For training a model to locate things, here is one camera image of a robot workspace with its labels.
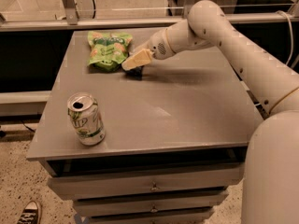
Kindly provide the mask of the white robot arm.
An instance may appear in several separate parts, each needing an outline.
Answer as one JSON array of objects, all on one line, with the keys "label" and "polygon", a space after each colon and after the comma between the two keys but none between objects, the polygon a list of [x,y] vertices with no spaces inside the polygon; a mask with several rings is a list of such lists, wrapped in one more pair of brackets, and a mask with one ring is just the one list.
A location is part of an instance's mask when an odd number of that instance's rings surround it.
[{"label": "white robot arm", "polygon": [[209,45],[221,51],[269,114],[249,141],[241,223],[299,224],[299,74],[239,33],[209,0],[137,47],[122,68]]}]

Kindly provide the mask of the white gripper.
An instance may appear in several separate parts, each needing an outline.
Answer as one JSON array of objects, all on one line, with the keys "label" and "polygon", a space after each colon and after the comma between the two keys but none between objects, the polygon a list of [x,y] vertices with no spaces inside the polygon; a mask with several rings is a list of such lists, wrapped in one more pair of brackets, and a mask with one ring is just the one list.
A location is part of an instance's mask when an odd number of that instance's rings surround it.
[{"label": "white gripper", "polygon": [[121,67],[125,70],[132,70],[139,66],[151,63],[152,58],[157,60],[165,60],[175,55],[171,49],[168,38],[167,29],[155,33],[146,42],[134,48],[133,55],[130,55]]}]

